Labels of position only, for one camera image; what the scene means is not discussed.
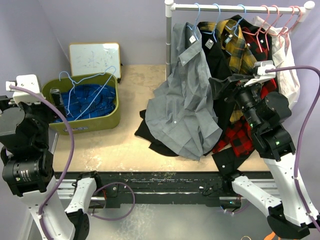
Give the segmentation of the grey button shirt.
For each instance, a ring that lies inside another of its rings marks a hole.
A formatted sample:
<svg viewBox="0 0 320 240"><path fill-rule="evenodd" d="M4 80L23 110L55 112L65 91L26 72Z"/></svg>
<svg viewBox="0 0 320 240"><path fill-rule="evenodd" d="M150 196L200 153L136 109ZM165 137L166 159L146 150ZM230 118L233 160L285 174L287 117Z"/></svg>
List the grey button shirt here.
<svg viewBox="0 0 320 240"><path fill-rule="evenodd" d="M147 103L145 122L153 137L175 154L198 161L218 142L211 77L196 26L177 23L171 34L171 74Z"/></svg>

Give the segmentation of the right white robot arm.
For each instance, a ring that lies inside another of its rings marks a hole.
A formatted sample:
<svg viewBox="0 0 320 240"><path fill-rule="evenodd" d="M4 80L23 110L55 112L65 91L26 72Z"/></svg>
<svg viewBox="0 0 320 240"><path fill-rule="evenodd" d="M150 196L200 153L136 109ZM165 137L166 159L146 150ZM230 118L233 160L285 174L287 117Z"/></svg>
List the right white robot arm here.
<svg viewBox="0 0 320 240"><path fill-rule="evenodd" d="M226 102L236 102L249 124L251 139L274 179L280 197L261 189L239 170L224 176L222 190L241 195L267 218L280 238L301 240L320 222L320 213L310 198L301 199L306 189L296 188L301 176L295 167L296 148L282 122L291 116L288 99L272 91L260 98L261 83L253 76L234 74L224 80Z"/></svg>

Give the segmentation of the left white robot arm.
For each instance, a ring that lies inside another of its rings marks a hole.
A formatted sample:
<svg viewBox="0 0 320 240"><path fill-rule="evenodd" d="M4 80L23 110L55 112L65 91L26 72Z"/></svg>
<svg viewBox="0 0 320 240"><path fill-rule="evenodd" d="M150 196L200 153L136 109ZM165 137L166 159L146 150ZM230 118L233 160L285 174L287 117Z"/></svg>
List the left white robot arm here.
<svg viewBox="0 0 320 240"><path fill-rule="evenodd" d="M43 96L34 74L19 75L5 83L12 101L0 98L0 158L2 178L13 195L27 205L43 239L84 240L89 235L92 196L105 189L96 171L79 175L68 207L63 207L57 190L53 154L49 150L49 124L59 117L71 139L71 125L65 113Z"/></svg>

